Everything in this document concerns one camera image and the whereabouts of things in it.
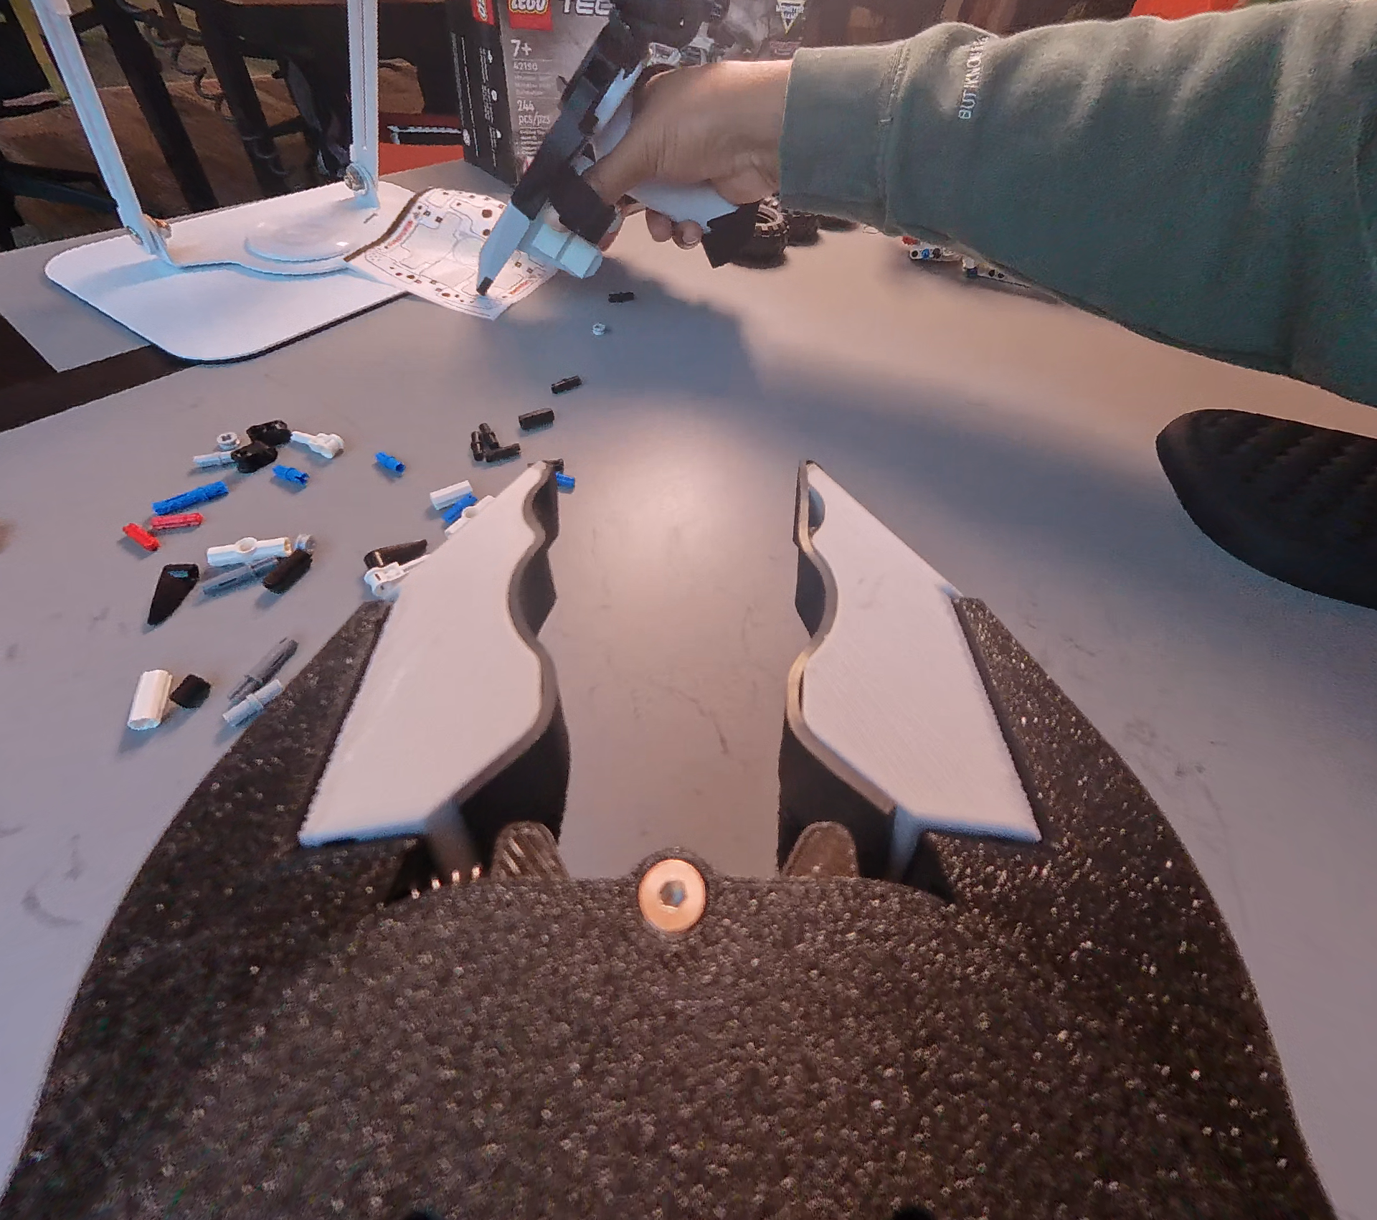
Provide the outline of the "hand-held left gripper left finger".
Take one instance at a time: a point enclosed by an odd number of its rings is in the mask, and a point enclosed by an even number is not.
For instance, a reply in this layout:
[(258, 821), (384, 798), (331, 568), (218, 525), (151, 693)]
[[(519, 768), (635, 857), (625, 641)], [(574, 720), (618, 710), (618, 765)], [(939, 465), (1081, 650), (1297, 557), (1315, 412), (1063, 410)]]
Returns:
[(558, 832), (568, 735), (539, 631), (555, 602), (556, 469), (529, 465), (406, 571), (298, 832), (491, 846)]

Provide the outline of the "white sticker sheet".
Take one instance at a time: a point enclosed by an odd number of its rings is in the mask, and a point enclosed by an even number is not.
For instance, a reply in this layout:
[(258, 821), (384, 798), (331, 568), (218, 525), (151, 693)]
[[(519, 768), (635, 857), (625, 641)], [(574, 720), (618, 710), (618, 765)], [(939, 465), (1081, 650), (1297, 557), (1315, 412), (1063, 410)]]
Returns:
[(393, 229), (350, 259), (351, 268), (452, 311), (496, 317), (555, 269), (516, 251), (485, 294), (476, 291), (479, 251), (506, 199), (466, 189), (419, 192)]

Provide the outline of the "grey desk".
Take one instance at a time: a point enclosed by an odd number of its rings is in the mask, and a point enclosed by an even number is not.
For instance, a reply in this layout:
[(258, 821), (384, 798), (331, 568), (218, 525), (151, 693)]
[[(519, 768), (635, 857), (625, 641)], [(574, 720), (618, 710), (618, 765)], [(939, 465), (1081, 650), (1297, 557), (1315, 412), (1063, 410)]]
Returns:
[[(631, 288), (635, 300), (611, 304)], [(591, 325), (604, 321), (602, 337)], [(684, 845), (775, 864), (797, 463), (816, 459), (981, 597), (1139, 775), (1248, 963), (1335, 1211), (1374, 1217), (1374, 613), (1278, 585), (1183, 515), (1155, 440), (1236, 407), (1373, 432), (1330, 393), (912, 265), (869, 231), (713, 269), (631, 221), (594, 281), (496, 320), (403, 298), (3, 435), (3, 1172), (95, 946), (234, 740), (225, 690), (360, 602), (366, 549), (433, 535), (469, 436), (555, 402), (561, 849), (618, 874)], [(222, 483), (201, 522), (126, 536)], [(310, 534), (291, 588), (204, 592), (208, 548)], [(199, 584), (148, 625), (166, 562)], [(142, 671), (205, 677), (129, 730)]]

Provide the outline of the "toy truck chassis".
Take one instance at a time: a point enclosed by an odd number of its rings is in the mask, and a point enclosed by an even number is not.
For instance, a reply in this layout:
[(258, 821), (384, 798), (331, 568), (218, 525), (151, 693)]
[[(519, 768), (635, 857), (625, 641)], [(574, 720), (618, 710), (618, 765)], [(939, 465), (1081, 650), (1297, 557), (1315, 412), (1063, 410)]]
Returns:
[(968, 281), (997, 281), (1011, 285), (1028, 285), (1027, 281), (1007, 272), (1000, 265), (974, 254), (961, 252), (958, 248), (945, 244), (937, 244), (922, 236), (904, 235), (901, 242), (911, 262), (932, 269), (937, 267), (954, 268)]

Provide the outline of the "white book stand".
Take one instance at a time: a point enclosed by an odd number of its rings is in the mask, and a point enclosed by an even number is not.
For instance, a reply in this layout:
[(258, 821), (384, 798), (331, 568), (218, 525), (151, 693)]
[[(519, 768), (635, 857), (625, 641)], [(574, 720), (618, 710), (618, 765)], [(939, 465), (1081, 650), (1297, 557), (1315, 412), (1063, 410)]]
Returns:
[(44, 268), (52, 281), (192, 361), (271, 350), (402, 291), (350, 265), (412, 199), (380, 176), (376, 0), (347, 0), (351, 143), (344, 178), (174, 222), (153, 218), (139, 201), (66, 0), (30, 3), (125, 229), (52, 258)]

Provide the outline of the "person's right hand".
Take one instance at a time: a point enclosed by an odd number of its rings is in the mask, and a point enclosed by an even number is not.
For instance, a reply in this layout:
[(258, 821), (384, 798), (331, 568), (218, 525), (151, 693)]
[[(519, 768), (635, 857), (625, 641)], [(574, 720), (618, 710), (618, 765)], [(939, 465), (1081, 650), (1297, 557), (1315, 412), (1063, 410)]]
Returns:
[(625, 136), (584, 181), (607, 202), (644, 201), (648, 179), (709, 183), (743, 205), (782, 192), (790, 60), (721, 61), (655, 74)]

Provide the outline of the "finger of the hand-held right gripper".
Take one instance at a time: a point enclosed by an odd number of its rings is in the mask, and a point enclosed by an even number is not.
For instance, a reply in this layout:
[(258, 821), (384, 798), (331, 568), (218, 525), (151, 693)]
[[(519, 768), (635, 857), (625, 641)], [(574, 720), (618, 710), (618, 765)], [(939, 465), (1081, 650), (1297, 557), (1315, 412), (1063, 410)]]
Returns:
[(541, 215), (528, 216), (513, 202), (508, 202), (479, 248), (476, 267), (476, 294), (489, 292), (511, 257), (522, 249), (526, 236), (541, 222)]

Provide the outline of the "pile of small toy parts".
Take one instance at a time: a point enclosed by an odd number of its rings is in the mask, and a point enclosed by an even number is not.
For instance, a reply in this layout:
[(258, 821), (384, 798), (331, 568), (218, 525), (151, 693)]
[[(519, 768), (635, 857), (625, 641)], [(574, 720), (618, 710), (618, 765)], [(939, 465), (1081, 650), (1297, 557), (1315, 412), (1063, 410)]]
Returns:
[[(159, 547), (155, 531), (201, 522), (201, 516), (194, 513), (191, 506), (202, 496), (222, 492), (227, 492), (222, 483), (191, 489), (182, 498), (156, 505), (148, 525), (129, 524), (125, 535), (153, 551)], [(469, 480), (439, 488), (430, 493), (429, 501), (440, 513), (440, 525), (446, 534), (453, 534), (465, 519), (476, 516), (486, 505), (485, 499), (476, 496)], [(380, 601), (394, 598), (407, 574), (427, 558), (427, 542), (420, 538), (370, 549), (363, 558), (363, 582), (369, 594)], [(314, 564), (314, 555), (316, 539), (310, 534), (277, 538), (245, 536), (211, 547), (204, 558), (212, 575), (204, 585), (204, 592), (212, 595), (254, 585), (271, 594), (281, 594), (305, 575)], [(198, 562), (166, 562), (149, 602), (146, 624), (163, 623), (188, 600), (192, 590), (198, 587), (199, 578)], [(222, 714), (222, 720), (229, 727), (247, 726), (283, 694), (281, 669), (297, 648), (298, 643), (294, 638), (281, 640), (231, 690), (229, 706)], [(162, 667), (145, 670), (135, 684), (126, 727), (139, 732), (156, 729), (171, 710), (198, 709), (211, 691), (211, 683), (194, 673), (176, 681), (171, 671)]]

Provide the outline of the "toy truck box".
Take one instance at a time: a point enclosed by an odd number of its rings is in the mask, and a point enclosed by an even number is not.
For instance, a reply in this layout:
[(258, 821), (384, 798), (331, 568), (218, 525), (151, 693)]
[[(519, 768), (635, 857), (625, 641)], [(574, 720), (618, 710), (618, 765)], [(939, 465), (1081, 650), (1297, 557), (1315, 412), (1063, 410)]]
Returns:
[[(792, 56), (812, 0), (730, 0), (724, 21), (657, 37), (696, 66)], [(554, 125), (610, 0), (446, 0), (468, 162), (515, 183)]]

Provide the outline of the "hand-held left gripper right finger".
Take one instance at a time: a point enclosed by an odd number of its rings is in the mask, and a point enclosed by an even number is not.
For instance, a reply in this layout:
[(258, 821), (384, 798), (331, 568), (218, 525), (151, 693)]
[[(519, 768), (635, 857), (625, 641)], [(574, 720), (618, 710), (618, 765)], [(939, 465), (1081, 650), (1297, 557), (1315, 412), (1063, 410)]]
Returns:
[(787, 677), (787, 832), (833, 821), (858, 844), (1038, 842), (972, 646), (977, 602), (813, 460), (795, 544), (807, 644)]

